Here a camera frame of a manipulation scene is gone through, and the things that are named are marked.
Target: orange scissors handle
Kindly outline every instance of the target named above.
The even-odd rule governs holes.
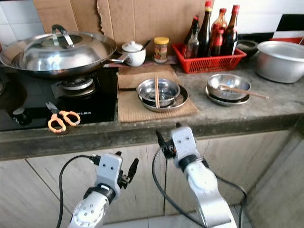
[[[60,129],[56,129],[56,128],[52,127],[52,123],[53,122],[57,122],[61,126],[61,128]],[[49,129],[52,132],[54,132],[54,133],[64,132],[67,129],[67,127],[65,126],[65,124],[63,123],[63,121],[58,118],[57,114],[52,114],[52,117],[48,121],[47,124],[48,124]]]
[[[75,126],[77,126],[77,125],[80,123],[80,116],[79,116],[77,113],[73,112],[73,111],[70,111],[70,112],[67,112],[67,111],[60,111],[59,114],[62,115],[62,116],[63,116],[63,119],[64,119],[69,125],[71,125],[72,127],[75,127]],[[72,122],[72,121],[70,120],[70,118],[68,118],[68,115],[73,115],[73,116],[75,116],[75,117],[77,118],[77,121],[76,121],[76,122]]]

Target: black tile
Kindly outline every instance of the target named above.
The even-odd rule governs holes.
[[[277,31],[304,30],[304,14],[283,14]]]
[[[273,32],[265,32],[265,33],[252,33],[252,34],[239,34],[238,39],[248,39],[253,40],[257,43],[261,43],[264,41],[268,41],[274,35]]]

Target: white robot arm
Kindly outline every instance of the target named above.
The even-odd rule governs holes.
[[[215,174],[203,164],[197,151],[191,128],[178,127],[165,142],[157,132],[159,145],[166,159],[174,158],[174,165],[181,168],[194,193],[203,226],[206,228],[236,228],[227,202],[218,190]]]
[[[132,163],[128,176],[121,170],[121,152],[94,156],[94,164],[98,164],[95,187],[89,188],[76,206],[68,228],[100,228],[103,225],[106,210],[116,200],[121,188],[131,183],[137,169],[138,159]]]

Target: gas stove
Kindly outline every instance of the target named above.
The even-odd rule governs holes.
[[[81,123],[113,121],[118,68],[100,68],[72,81],[51,81],[0,71],[0,131],[47,127],[51,112],[46,102],[74,111]]]

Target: wok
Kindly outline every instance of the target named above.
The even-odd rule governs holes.
[[[67,32],[61,25],[53,25],[51,34],[11,44],[0,54],[0,60],[24,74],[67,80],[89,74],[102,67],[106,60],[124,62],[127,55],[111,59],[116,49],[116,42],[107,36]]]

